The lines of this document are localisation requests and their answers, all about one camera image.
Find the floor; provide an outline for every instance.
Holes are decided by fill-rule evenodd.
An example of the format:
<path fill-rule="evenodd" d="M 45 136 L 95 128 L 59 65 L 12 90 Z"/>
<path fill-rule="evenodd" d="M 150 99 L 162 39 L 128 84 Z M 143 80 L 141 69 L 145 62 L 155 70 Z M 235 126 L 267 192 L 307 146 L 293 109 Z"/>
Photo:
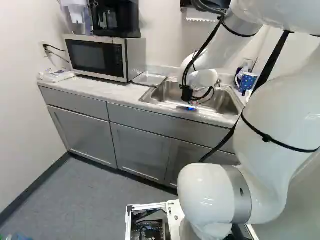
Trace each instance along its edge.
<path fill-rule="evenodd" d="M 126 205 L 173 199 L 177 196 L 70 158 L 0 233 L 34 240 L 124 240 Z"/>

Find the coffee maker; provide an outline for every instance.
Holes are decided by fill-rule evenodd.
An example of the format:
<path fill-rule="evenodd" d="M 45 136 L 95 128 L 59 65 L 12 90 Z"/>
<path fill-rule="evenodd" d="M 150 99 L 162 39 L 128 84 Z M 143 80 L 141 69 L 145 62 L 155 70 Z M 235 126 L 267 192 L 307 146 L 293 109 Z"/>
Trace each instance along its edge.
<path fill-rule="evenodd" d="M 90 0 L 93 34 L 141 38 L 139 0 Z"/>

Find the electrical outlet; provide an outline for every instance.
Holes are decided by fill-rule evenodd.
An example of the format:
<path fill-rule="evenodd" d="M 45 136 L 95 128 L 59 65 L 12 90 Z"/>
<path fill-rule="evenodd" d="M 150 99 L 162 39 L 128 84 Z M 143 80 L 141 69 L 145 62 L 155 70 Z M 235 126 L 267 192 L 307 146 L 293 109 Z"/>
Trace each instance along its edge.
<path fill-rule="evenodd" d="M 40 50 L 41 56 L 42 56 L 43 58 L 47 58 L 47 57 L 48 57 L 48 54 L 46 53 L 43 44 L 47 44 L 47 43 L 46 43 L 45 41 L 40 41 L 40 42 L 39 42 L 39 50 Z"/>

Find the sink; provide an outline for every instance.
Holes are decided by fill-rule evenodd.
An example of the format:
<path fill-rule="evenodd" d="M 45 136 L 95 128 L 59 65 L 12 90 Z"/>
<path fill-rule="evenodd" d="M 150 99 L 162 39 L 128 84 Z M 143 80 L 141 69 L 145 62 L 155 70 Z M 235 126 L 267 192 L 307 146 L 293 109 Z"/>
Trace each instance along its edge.
<path fill-rule="evenodd" d="M 181 95 L 182 89 L 178 82 L 164 81 L 157 88 L 148 90 L 140 101 L 185 111 L 209 111 L 229 116 L 237 116 L 241 112 L 235 103 L 235 94 L 230 86 L 215 87 L 213 96 L 196 107 L 182 101 Z"/>

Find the blue mug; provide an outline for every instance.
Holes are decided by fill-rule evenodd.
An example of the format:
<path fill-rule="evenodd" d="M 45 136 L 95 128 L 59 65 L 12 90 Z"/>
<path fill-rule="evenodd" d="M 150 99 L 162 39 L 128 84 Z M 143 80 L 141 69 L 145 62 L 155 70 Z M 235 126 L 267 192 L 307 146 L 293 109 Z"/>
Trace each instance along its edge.
<path fill-rule="evenodd" d="M 235 84 L 238 87 L 240 93 L 245 92 L 246 90 L 252 89 L 255 84 L 258 75 L 252 72 L 244 72 L 243 74 L 237 74 L 235 76 Z"/>

